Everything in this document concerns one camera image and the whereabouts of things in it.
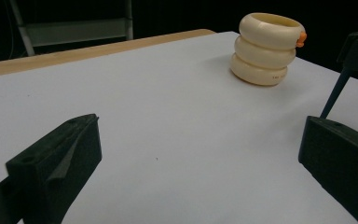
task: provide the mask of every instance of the stacked rings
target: stacked rings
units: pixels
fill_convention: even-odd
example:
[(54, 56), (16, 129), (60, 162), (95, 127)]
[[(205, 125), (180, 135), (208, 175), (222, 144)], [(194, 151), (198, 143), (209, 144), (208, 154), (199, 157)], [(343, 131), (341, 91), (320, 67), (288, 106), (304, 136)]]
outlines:
[(287, 65), (296, 57), (296, 47), (302, 47), (299, 40), (304, 41), (304, 35), (304, 27), (292, 19), (268, 13), (248, 14), (240, 22), (231, 70), (245, 81), (276, 85), (286, 76)]

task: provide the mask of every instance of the white paper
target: white paper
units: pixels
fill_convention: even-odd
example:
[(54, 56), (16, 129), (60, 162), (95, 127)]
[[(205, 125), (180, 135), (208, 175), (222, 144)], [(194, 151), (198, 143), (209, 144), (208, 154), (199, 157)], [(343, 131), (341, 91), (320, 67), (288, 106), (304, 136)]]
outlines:
[[(296, 58), (279, 85), (251, 85), (229, 71), (237, 36), (0, 76), (0, 180), (6, 161), (95, 113), (103, 160), (63, 223), (357, 223), (297, 160), (339, 73)], [(358, 80), (328, 118), (358, 131)]]

